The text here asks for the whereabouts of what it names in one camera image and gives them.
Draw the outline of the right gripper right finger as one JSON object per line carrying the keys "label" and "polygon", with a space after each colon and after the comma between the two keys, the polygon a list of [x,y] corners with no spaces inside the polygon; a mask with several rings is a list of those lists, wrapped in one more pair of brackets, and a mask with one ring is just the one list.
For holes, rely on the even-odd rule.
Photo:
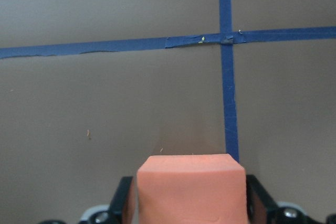
{"label": "right gripper right finger", "polygon": [[246,176],[247,214],[250,223],[315,223],[298,207],[280,206],[254,175]]}

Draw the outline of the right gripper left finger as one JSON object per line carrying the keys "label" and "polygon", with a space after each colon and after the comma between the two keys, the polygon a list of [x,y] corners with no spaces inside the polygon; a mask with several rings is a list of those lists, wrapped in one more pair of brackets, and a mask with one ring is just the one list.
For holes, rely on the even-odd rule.
{"label": "right gripper left finger", "polygon": [[97,205],[86,210],[86,223],[132,223],[135,212],[133,176],[120,179],[109,205]]}

